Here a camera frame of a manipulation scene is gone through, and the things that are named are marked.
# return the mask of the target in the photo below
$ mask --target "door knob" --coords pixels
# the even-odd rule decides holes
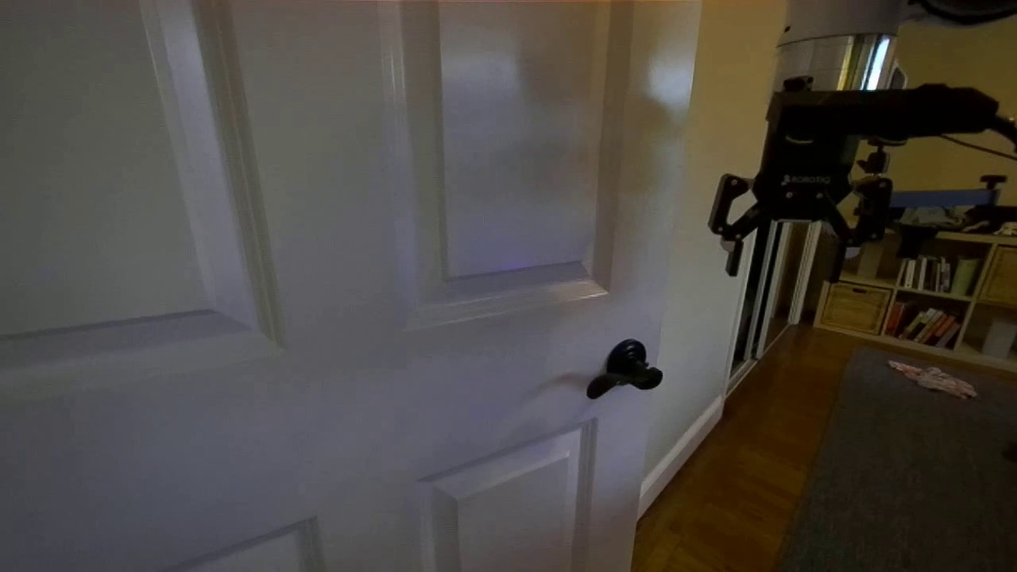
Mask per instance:
[[[590,400],[602,397],[612,383],[631,383],[652,389],[664,382],[664,370],[645,363],[637,339],[622,339],[610,349],[602,370],[585,386]]]

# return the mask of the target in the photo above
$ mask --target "baseboard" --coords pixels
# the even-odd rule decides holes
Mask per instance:
[[[745,382],[748,377],[748,370],[760,365],[760,359],[748,359],[748,363],[742,363],[735,375],[730,375],[730,382],[727,382],[727,397],[740,386],[740,382]]]
[[[755,363],[764,359],[764,354],[775,349],[775,344],[786,339],[788,330],[792,330],[792,323],[786,323],[786,327],[761,345],[761,352],[755,352]]]
[[[674,474],[691,458],[703,439],[718,425],[727,395],[718,395],[703,416],[674,441],[654,469],[637,485],[637,518],[664,492]]]

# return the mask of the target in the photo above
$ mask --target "bookshelf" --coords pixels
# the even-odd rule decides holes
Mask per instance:
[[[890,232],[824,284],[817,327],[1017,370],[1017,239]]]

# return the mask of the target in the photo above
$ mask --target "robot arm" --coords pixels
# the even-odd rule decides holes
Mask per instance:
[[[1017,0],[920,0],[952,22],[987,22],[1017,13]],[[772,220],[824,220],[842,244],[882,236],[892,181],[880,178],[882,152],[849,181],[859,138],[944,136],[995,129],[1017,145],[1017,127],[997,113],[997,102],[974,89],[885,89],[896,26],[913,17],[902,0],[792,0],[780,41],[780,89],[770,103],[770,134],[755,178],[723,174],[709,227],[727,249],[735,276],[740,241]],[[727,223],[730,204],[752,190],[755,204]],[[846,223],[840,204],[861,192],[859,223]]]

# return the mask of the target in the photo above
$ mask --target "book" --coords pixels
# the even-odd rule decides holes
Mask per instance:
[[[913,290],[923,290],[926,285],[926,258],[918,258],[918,278]]]
[[[926,327],[926,334],[920,338],[920,344],[923,345],[934,345],[950,327],[955,323],[955,315],[944,315],[944,316],[938,316],[931,327]]]
[[[952,263],[950,263],[946,258],[940,258],[940,261],[934,263],[934,284],[931,284],[931,290],[934,290],[934,292],[950,292],[950,278],[952,278]]]
[[[940,307],[923,307],[913,316],[913,323],[902,330],[902,339],[916,339],[926,321],[938,321],[940,316]]]
[[[955,273],[952,273],[950,296],[973,296],[977,268],[983,268],[977,258],[961,258],[961,261],[955,261]]]
[[[923,315],[920,315],[920,323],[918,323],[918,330],[913,334],[913,339],[916,344],[923,344],[931,334],[934,334],[934,327],[938,327],[938,321],[944,316],[946,311],[940,311],[940,307],[926,307]]]
[[[918,315],[920,315],[920,311],[918,311],[918,305],[906,300],[906,307],[902,307],[902,321],[899,321],[899,327],[896,327],[896,334],[892,334],[892,338],[899,338],[899,339],[902,339],[902,334],[913,327],[913,321],[916,321]]]
[[[902,323],[906,311],[907,311],[906,300],[892,300],[890,316],[885,316],[885,338],[899,334],[899,323]]]
[[[916,290],[916,273],[918,273],[916,258],[902,261],[899,285]]]
[[[952,345],[955,334],[959,334],[959,321],[952,321],[950,330],[934,345]]]

